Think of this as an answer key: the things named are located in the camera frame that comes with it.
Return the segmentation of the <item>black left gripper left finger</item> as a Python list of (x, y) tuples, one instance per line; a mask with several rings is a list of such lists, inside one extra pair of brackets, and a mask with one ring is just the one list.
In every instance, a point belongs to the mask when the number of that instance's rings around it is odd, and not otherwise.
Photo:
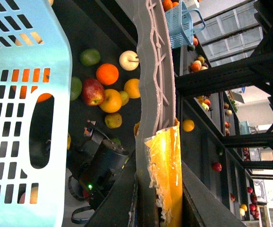
[(156, 193), (149, 187), (145, 157), (134, 150), (107, 197), (89, 220), (90, 227), (157, 227)]

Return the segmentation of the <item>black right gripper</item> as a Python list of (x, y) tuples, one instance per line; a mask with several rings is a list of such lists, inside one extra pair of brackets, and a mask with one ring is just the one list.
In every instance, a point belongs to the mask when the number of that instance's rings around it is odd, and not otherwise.
[(110, 140), (94, 121), (86, 122), (84, 137), (80, 145), (70, 146), (67, 168), (81, 185), (90, 206), (98, 208), (125, 167), (129, 152)]

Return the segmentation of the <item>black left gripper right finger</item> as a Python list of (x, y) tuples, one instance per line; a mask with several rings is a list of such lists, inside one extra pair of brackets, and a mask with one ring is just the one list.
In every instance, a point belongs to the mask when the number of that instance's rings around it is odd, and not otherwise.
[(181, 164), (183, 181), (183, 224), (187, 227), (244, 227), (191, 169)]

